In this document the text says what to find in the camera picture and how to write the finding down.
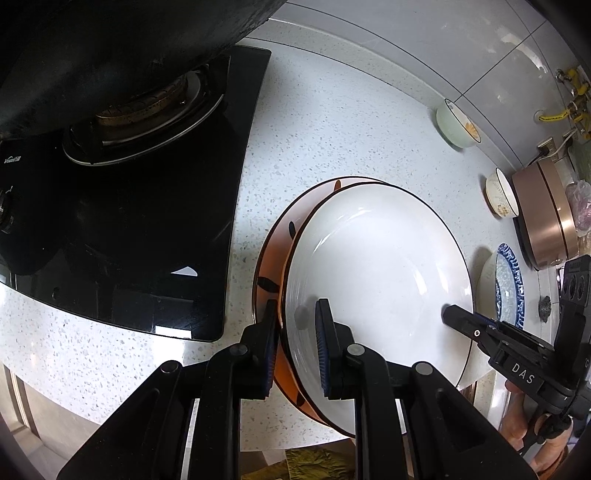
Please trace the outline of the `right hand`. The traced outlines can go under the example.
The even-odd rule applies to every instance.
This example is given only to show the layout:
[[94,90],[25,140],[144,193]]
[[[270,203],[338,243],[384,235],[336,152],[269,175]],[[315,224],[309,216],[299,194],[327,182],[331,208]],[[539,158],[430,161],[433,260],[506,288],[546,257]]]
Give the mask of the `right hand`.
[[[523,439],[528,431],[528,419],[523,408],[525,394],[512,382],[505,382],[510,392],[510,402],[501,422],[501,435],[513,446],[520,450],[524,446]],[[556,438],[548,439],[538,453],[528,461],[530,467],[539,479],[549,479],[558,469],[568,454],[567,444],[573,431],[573,425]]]

